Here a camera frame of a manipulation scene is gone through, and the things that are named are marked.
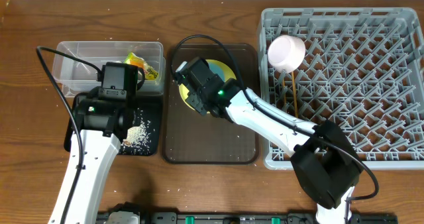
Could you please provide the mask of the yellow plate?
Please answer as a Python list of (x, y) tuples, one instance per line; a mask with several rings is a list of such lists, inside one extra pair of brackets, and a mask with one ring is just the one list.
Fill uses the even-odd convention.
[[(228, 65), (226, 65), (225, 63), (223, 63), (221, 61), (219, 61), (219, 64), (220, 64), (220, 67), (222, 67), (222, 69), (224, 71), (224, 75), (225, 75), (224, 82), (226, 82), (230, 78), (236, 79), (235, 73), (230, 69), (230, 67)], [(186, 101), (186, 99), (188, 98), (189, 90), (183, 84), (179, 85), (179, 93), (180, 93), (180, 97), (183, 100), (183, 102), (191, 110), (194, 110), (194, 108), (192, 106), (190, 106), (189, 103)]]

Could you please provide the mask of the green orange snack wrapper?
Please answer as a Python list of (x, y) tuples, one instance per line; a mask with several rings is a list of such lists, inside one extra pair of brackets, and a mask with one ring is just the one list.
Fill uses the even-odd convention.
[(144, 58), (138, 57), (133, 52), (127, 55), (124, 63), (142, 68), (146, 80), (155, 80), (158, 77), (158, 72)]

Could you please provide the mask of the wooden chopstick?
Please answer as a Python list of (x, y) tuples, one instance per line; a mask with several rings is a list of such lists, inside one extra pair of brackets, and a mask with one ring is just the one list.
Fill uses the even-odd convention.
[(286, 99), (286, 81), (285, 81), (285, 76), (283, 77), (283, 79), (282, 79), (282, 93), (283, 93), (283, 102), (284, 102), (284, 105), (287, 103), (287, 99)]
[(293, 107), (295, 112), (295, 117), (298, 118), (298, 110), (297, 110), (297, 91), (295, 85), (295, 76), (294, 72), (291, 72), (291, 82), (292, 82), (292, 91), (293, 91)]

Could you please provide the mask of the pink white small bowl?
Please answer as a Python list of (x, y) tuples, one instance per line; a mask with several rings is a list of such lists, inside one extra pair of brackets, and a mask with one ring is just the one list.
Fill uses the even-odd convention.
[(268, 47), (267, 57), (270, 65), (278, 72), (291, 73), (298, 69), (305, 58), (306, 48), (302, 39), (281, 35)]

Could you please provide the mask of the light blue bowl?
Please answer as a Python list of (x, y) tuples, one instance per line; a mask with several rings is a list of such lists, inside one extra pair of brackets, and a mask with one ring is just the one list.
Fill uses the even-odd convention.
[(217, 74), (223, 81), (225, 80), (225, 75), (222, 67), (220, 67), (219, 61), (216, 60), (207, 60), (207, 63), (209, 65), (209, 69), (214, 73)]

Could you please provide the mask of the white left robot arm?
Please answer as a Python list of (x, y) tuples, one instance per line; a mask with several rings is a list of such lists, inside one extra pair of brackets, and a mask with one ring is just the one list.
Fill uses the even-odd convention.
[(96, 87), (70, 111), (70, 157), (50, 223), (95, 223), (110, 167), (133, 124), (134, 93)]

